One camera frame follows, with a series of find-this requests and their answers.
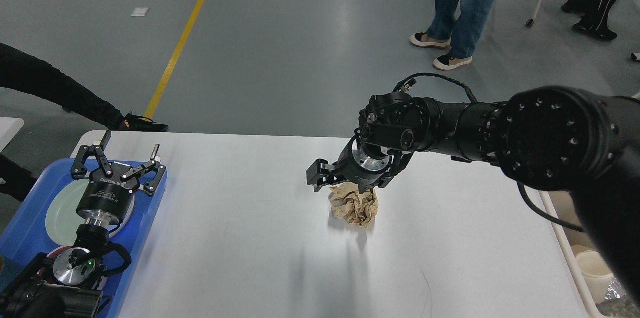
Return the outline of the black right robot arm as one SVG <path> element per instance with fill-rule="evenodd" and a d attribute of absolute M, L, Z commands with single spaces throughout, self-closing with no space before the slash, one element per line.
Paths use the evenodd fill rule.
<path fill-rule="evenodd" d="M 338 160 L 312 163 L 307 184 L 314 191 L 343 182 L 361 191 L 384 188 L 416 152 L 498 166 L 521 191 L 568 192 L 580 221 L 571 228 L 589 236 L 638 302 L 639 100 L 544 86 L 482 103 L 451 79 L 470 102 L 443 103 L 411 96 L 417 78 L 409 75 L 391 93 L 373 95 Z"/>

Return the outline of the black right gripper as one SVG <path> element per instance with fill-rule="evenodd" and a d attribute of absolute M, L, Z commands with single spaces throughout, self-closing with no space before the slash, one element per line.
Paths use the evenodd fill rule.
<path fill-rule="evenodd" d="M 388 185 L 393 179 L 390 175 L 392 165 L 391 156 L 383 154 L 376 146 L 370 149 L 359 137 L 353 137 L 334 163 L 325 159 L 311 163 L 306 171 L 306 183 L 317 193 L 325 186 L 352 182 L 358 186 L 359 193 L 365 193 L 368 189 Z"/>

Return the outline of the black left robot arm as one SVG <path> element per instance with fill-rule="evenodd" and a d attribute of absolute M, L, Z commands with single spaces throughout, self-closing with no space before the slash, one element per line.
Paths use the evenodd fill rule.
<path fill-rule="evenodd" d="M 43 298 L 64 318 L 114 318 L 165 190 L 156 144 L 144 162 L 106 157 L 111 138 L 48 166 L 1 235 L 1 316 Z"/>

